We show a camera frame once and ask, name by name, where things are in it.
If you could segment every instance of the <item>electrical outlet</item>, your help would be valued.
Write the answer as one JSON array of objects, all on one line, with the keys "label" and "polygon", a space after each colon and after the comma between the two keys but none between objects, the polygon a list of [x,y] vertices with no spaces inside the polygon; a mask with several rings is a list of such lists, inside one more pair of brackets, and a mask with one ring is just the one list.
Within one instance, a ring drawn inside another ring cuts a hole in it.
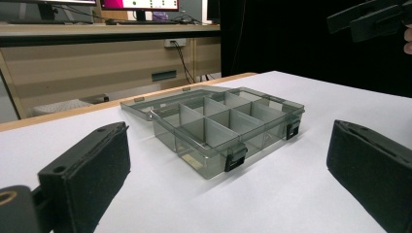
[{"label": "electrical outlet", "polygon": [[177,45],[173,42],[176,42],[179,45],[179,47],[183,47],[186,45],[186,38],[166,39],[164,40],[164,46],[166,48],[176,48]]}]

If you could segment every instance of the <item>white table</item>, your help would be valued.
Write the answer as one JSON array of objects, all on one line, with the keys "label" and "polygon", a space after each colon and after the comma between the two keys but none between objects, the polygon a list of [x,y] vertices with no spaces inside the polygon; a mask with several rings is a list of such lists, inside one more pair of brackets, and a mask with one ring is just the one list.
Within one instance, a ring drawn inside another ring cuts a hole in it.
[{"label": "white table", "polygon": [[125,121],[131,173],[95,232],[362,232],[383,228],[331,175],[335,119],[412,148],[412,99],[270,72],[218,83],[246,86],[305,106],[299,134],[229,173],[204,180],[119,105],[0,133],[0,187],[35,188],[37,172],[85,135]]}]

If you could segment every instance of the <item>plastic storage box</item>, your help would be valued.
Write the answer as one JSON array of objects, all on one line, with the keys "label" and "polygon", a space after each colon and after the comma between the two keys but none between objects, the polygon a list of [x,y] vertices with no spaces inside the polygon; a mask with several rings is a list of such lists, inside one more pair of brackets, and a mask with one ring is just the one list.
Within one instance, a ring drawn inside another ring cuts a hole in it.
[{"label": "plastic storage box", "polygon": [[198,86],[121,102],[205,179],[298,133],[304,106],[246,87]]}]

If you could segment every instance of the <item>computer monitor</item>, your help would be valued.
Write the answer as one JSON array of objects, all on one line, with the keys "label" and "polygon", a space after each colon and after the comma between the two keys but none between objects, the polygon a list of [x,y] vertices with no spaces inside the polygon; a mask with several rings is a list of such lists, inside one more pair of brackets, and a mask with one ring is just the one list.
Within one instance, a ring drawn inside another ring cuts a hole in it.
[{"label": "computer monitor", "polygon": [[96,0],[0,0],[9,3],[31,3],[37,4],[41,19],[54,20],[55,10],[53,5],[67,6],[96,6]]},{"label": "computer monitor", "polygon": [[179,0],[100,0],[103,11],[135,11],[136,20],[146,20],[145,12],[179,12]]},{"label": "computer monitor", "polygon": [[206,19],[211,20],[212,23],[221,23],[221,8],[220,0],[208,0]]}]

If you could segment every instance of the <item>desk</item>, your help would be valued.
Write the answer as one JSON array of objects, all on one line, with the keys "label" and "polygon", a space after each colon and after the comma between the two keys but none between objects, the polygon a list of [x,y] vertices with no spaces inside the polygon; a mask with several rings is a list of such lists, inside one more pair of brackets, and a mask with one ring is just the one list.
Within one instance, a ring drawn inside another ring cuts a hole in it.
[{"label": "desk", "polygon": [[36,187],[37,172],[90,131],[125,121],[131,173],[96,232],[385,232],[327,170],[328,144],[334,120],[342,119],[412,148],[412,99],[279,72],[213,84],[305,105],[299,134],[207,181],[154,136],[150,122],[119,105],[39,117],[42,123],[14,122],[15,129],[0,125],[0,186]]},{"label": "desk", "polygon": [[[164,39],[187,38],[182,54],[194,76],[221,71],[217,25],[0,24],[0,71],[21,118],[31,108],[157,85],[187,84],[176,48]],[[152,74],[176,71],[153,81]]]}]

